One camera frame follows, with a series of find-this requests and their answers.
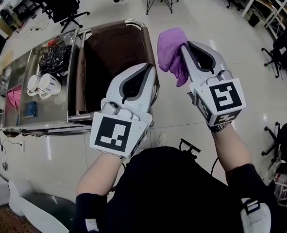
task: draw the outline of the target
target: wristwatch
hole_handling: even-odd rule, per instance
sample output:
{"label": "wristwatch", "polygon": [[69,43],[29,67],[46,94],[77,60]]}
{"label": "wristwatch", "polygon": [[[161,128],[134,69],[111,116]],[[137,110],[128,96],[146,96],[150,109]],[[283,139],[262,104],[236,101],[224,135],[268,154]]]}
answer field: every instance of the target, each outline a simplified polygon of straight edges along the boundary
{"label": "wristwatch", "polygon": [[228,124],[229,124],[229,122],[218,124],[216,126],[209,126],[208,125],[208,128],[210,129],[211,132],[217,133],[217,132],[224,130]]}

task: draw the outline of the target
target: purple towel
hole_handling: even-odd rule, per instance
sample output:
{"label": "purple towel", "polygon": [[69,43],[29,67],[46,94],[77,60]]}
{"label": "purple towel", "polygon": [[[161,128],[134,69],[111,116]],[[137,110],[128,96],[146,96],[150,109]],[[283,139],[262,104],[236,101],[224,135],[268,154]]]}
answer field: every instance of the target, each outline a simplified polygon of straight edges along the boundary
{"label": "purple towel", "polygon": [[188,79],[188,72],[183,61],[181,45],[187,43],[186,34],[180,28],[173,28],[160,33],[157,42],[159,67],[168,70],[178,79],[177,87],[184,85]]}

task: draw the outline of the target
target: electrical outlet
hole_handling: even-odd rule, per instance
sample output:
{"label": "electrical outlet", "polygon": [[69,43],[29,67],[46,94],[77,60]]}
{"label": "electrical outlet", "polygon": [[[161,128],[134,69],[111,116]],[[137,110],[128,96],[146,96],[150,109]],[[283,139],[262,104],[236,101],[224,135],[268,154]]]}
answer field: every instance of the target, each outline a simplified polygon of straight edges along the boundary
{"label": "electrical outlet", "polygon": [[25,143],[23,141],[21,141],[20,144],[21,144],[20,150],[21,150],[22,153],[24,153],[25,152]]}

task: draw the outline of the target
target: tiled floor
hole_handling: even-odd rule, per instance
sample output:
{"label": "tiled floor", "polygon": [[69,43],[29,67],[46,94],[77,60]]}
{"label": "tiled floor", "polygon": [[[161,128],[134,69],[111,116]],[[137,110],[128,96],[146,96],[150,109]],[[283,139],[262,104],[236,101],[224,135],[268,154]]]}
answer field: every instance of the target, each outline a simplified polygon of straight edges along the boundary
{"label": "tiled floor", "polygon": [[[128,4],[115,5],[112,0],[81,0],[80,12],[90,11],[80,23],[84,28],[121,19],[137,19],[149,29],[156,55],[156,43],[163,30],[180,27],[190,40],[207,44],[223,56],[228,68],[240,78],[247,108],[235,120],[235,128],[250,150],[253,162],[261,175],[270,162],[261,151],[272,143],[264,126],[273,127],[275,121],[287,122],[287,82],[275,79],[273,71],[264,67],[265,57],[260,49],[272,48],[272,39],[261,26],[252,28],[235,9],[227,9],[222,0],[180,0],[173,5],[173,14],[164,3],[156,0],[146,15],[146,0],[130,0]],[[50,22],[43,31],[27,32]],[[2,55],[13,50],[14,58],[61,30],[59,24],[39,14],[29,21],[20,34],[11,37]],[[159,97],[152,107],[154,126],[149,130],[143,148],[157,146],[161,132],[168,133],[169,144],[178,147],[184,138],[200,148],[197,162],[210,172],[216,158],[211,134],[198,109],[187,96],[188,84],[177,88],[173,75],[158,69],[161,84]],[[32,181],[38,191],[75,199],[75,186],[80,176],[96,160],[98,153],[88,145],[89,134],[75,136],[50,136],[35,138],[18,136],[15,142],[25,142],[25,152],[19,145],[4,143],[7,150],[8,172],[1,168],[5,159],[1,153],[0,170],[8,178],[22,177]],[[219,163],[214,176],[225,182],[224,171]]]}

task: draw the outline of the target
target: forearm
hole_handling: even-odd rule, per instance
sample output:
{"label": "forearm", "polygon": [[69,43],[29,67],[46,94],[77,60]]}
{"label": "forearm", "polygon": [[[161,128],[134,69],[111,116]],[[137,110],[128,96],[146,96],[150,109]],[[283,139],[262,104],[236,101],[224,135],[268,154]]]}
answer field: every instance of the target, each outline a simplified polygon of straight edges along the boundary
{"label": "forearm", "polygon": [[91,193],[106,196],[114,185],[122,163],[123,160],[118,157],[101,154],[81,177],[77,186],[77,195]]}
{"label": "forearm", "polygon": [[220,132],[212,133],[212,136],[219,161],[225,172],[251,163],[249,151],[231,124]]}

